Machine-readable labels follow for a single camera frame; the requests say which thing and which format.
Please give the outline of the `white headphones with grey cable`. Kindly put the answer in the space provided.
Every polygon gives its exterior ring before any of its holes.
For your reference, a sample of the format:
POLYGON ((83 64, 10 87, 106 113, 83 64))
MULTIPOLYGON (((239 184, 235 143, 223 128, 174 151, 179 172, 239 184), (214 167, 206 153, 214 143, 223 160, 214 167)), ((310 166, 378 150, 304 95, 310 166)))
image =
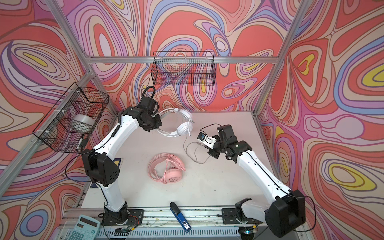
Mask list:
POLYGON ((168 115, 171 115, 171 114, 181 116, 183 119, 182 122, 180 124, 177 124, 176 129, 172 132, 168 132, 168 131, 162 130, 160 128, 157 129, 157 132, 166 138, 176 138, 176 137, 186 136, 186 138, 183 142, 183 149, 184 149, 186 155, 189 157, 190 160, 192 160, 196 164, 199 164, 199 165, 205 164, 208 161, 208 159, 210 158, 210 156, 208 156, 203 162, 200 162, 198 160, 197 153, 196 153, 196 151, 200 147, 202 147, 203 144, 201 144, 199 142, 191 142, 189 144, 186 144, 188 137, 190 137, 192 135, 193 123, 194 123, 193 115, 188 110, 179 109, 179 108, 168 108, 168 109, 162 110, 159 113, 160 119, 164 120, 165 117, 167 117, 168 115), (196 147, 196 149, 194 150, 193 156, 191 156, 188 152, 188 147, 192 144, 198 145, 196 147))

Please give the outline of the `pink headphones with cable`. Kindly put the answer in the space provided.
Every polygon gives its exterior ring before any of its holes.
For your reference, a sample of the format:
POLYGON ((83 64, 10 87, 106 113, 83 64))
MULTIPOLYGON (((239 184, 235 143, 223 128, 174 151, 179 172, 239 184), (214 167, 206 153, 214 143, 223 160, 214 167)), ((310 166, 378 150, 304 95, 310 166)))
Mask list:
POLYGON ((155 182, 173 184, 179 182, 186 171, 184 162, 176 155, 161 153, 154 156, 148 165, 148 176, 155 182), (161 174, 157 171, 159 164, 165 164, 161 174))

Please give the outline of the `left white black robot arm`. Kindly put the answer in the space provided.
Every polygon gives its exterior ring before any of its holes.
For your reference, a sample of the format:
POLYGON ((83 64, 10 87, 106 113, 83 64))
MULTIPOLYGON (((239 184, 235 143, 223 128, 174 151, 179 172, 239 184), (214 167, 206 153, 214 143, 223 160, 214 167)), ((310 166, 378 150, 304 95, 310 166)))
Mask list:
POLYGON ((111 132, 92 150, 82 152, 86 175, 91 182, 101 184, 105 197, 104 224, 124 225, 130 217, 127 202, 122 197, 118 177, 120 168, 114 163, 116 154, 128 137, 138 128, 150 132, 162 125, 157 114, 159 104, 149 97, 142 97, 135 107, 119 113, 118 122, 111 132))

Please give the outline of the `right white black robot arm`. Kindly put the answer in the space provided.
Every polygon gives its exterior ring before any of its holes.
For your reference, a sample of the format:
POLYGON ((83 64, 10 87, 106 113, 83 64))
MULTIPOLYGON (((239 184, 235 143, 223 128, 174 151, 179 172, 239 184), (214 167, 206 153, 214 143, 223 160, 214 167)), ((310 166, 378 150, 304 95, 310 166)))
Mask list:
POLYGON ((267 224, 271 232, 282 238, 306 222, 305 196, 282 183, 257 157, 246 141, 238 141, 231 125, 219 126, 212 137, 200 132, 198 140, 208 149, 209 156, 226 159, 240 166, 257 184, 267 200, 260 205, 252 198, 235 204, 235 216, 240 222, 257 220, 267 224))

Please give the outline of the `dark blue notebook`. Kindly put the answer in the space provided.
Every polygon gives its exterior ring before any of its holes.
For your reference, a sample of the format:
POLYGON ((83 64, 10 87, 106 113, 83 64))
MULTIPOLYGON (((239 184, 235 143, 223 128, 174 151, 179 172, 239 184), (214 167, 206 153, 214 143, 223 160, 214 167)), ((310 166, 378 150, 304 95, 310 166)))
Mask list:
POLYGON ((101 158, 91 162, 88 174, 92 182, 108 187, 118 179, 120 166, 121 159, 101 158))

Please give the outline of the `white tape roll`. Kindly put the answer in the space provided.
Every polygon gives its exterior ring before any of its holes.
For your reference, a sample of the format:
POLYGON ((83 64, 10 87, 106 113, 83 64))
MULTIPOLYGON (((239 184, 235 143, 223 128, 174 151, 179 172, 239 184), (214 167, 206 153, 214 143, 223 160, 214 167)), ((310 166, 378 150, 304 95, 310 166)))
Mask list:
POLYGON ((77 114, 72 119, 70 126, 76 133, 88 134, 92 131, 95 121, 86 115, 77 114))

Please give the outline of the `blue black stapler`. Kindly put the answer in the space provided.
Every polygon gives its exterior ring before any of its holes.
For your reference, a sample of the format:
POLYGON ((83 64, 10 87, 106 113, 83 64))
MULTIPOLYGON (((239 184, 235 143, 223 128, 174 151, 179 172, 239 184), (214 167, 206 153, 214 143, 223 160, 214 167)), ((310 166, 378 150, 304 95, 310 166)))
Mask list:
POLYGON ((175 202, 170 203, 170 210, 175 216, 175 218, 177 219, 177 221, 179 222, 179 224, 182 226, 184 231, 188 233, 192 229, 192 227, 188 223, 187 219, 185 218, 185 216, 183 215, 183 213, 181 212, 181 210, 179 209, 179 207, 175 202))

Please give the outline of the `light green calculator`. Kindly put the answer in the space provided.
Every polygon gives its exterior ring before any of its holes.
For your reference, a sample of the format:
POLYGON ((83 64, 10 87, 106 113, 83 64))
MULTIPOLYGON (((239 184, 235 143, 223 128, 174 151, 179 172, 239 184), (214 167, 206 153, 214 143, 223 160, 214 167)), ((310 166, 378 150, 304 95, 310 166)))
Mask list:
POLYGON ((76 224, 70 227, 66 240, 95 240, 101 222, 85 215, 80 215, 76 224))

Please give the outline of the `aluminium front rail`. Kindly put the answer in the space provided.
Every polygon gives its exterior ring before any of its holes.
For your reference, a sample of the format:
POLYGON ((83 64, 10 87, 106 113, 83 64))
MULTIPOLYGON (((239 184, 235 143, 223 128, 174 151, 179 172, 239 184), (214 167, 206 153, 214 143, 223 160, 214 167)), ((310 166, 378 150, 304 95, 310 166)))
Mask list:
POLYGON ((266 223, 238 220, 229 206, 129 208, 124 225, 102 216, 102 208, 70 209, 53 235, 72 239, 81 217, 100 223, 94 240, 275 240, 266 223))

